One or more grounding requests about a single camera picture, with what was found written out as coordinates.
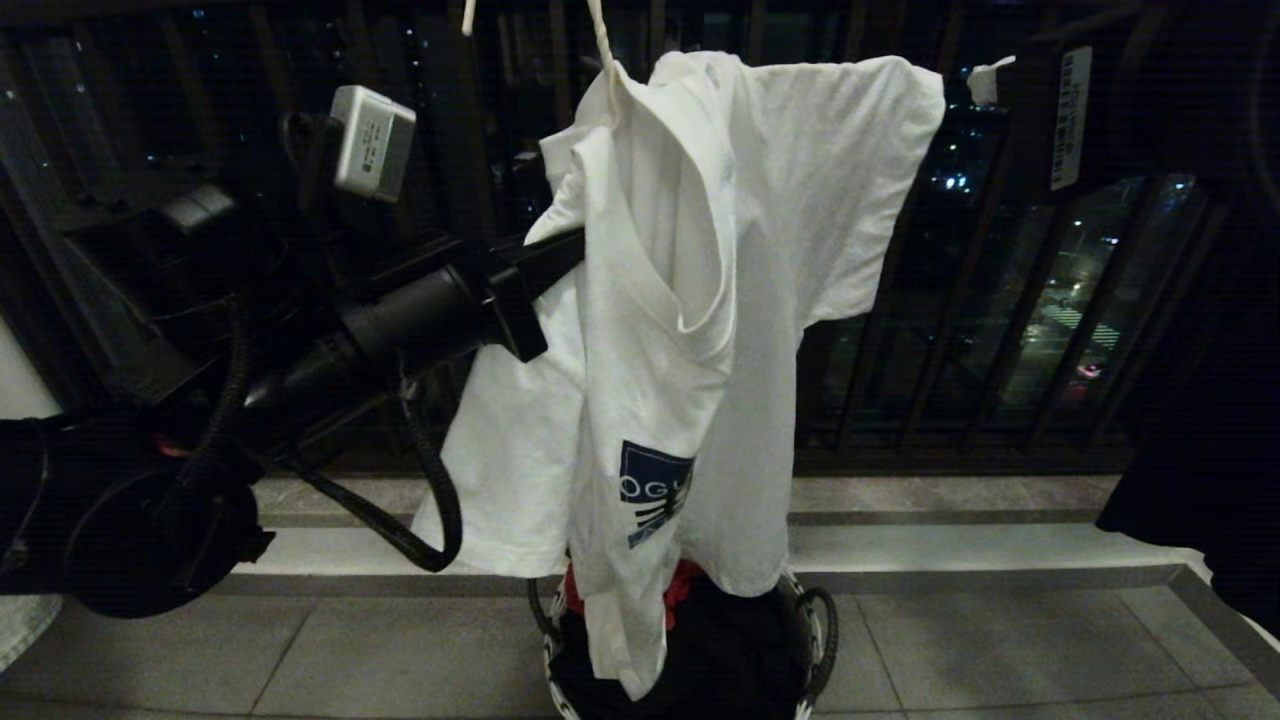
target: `red fabric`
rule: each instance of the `red fabric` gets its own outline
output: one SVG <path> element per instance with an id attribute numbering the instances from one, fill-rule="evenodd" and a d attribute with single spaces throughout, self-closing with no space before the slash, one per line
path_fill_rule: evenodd
<path id="1" fill-rule="evenodd" d="M 681 560 L 676 565 L 676 574 L 671 578 L 671 585 L 662 593 L 662 601 L 667 605 L 667 630 L 676 626 L 676 606 L 689 598 L 689 592 L 694 587 L 694 579 L 705 575 L 701 568 L 691 560 Z M 586 606 L 577 594 L 577 583 L 573 582 L 573 564 L 570 562 L 564 573 L 564 603 L 571 611 L 586 615 Z"/>

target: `balcony railing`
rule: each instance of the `balcony railing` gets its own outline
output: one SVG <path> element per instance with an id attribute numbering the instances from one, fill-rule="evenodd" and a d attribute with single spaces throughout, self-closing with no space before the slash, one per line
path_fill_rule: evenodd
<path id="1" fill-rule="evenodd" d="M 284 111 L 361 83 L 412 105 L 406 237 L 480 242 L 541 211 L 527 160 L 598 70 L 585 6 L 495 0 L 474 41 L 462 0 L 61 0 L 0 8 L 0 307 L 64 404 L 154 338 L 51 229 L 60 202 L 150 158 L 224 154 Z M 1134 398 L 1229 219 L 1184 176 L 1133 178 L 1057 208 L 1005 197 L 1007 113 L 964 78 L 1103 1 L 611 0 L 641 79 L 666 50 L 748 63 L 900 54 L 946 78 L 950 109 L 893 234 L 874 309 L 800 350 L 797 471 L 1117 471 L 1155 404 Z M 1188 351 L 1187 363 L 1196 354 Z M 435 375 L 447 425 L 466 364 Z M 362 428 L 378 434 L 378 416 Z M 398 445 L 356 452 L 381 470 Z"/>

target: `white sensor box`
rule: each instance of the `white sensor box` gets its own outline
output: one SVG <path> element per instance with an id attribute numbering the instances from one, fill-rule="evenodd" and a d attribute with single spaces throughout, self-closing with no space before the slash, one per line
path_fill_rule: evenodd
<path id="1" fill-rule="evenodd" d="M 360 85 L 333 95 L 329 115 L 342 120 L 342 154 L 333 186 L 384 202 L 396 202 L 413 145 L 417 113 Z"/>

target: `crosswalk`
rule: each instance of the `crosswalk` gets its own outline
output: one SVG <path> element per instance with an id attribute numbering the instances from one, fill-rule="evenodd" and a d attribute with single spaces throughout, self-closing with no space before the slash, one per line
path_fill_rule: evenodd
<path id="1" fill-rule="evenodd" d="M 1082 318 L 1080 313 L 1071 310 L 1070 307 L 1048 305 L 1043 307 L 1042 311 L 1050 318 L 1057 320 L 1059 323 L 1071 328 L 1073 331 L 1080 327 L 1080 318 Z M 1115 348 L 1116 342 L 1119 341 L 1120 341 L 1120 333 L 1114 328 L 1108 328 L 1107 325 L 1100 323 L 1097 329 L 1093 331 L 1093 342 L 1101 345 L 1102 347 L 1106 347 L 1107 350 Z"/>

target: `t-shirt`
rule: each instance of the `t-shirt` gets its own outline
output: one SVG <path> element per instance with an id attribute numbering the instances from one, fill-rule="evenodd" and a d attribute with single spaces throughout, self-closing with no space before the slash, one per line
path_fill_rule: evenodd
<path id="1" fill-rule="evenodd" d="M 550 209 L 582 265 L 536 302 L 548 351 L 477 354 L 443 448 L 458 559 L 540 577 L 573 557 L 593 669 L 639 698 L 666 652 L 681 557 L 758 596 L 786 562 L 795 355 L 867 311 L 942 120 L 942 81 L 901 58 L 749 68 L 671 53 L 618 68 L 541 142 Z M 415 530 L 439 542 L 428 501 Z"/>

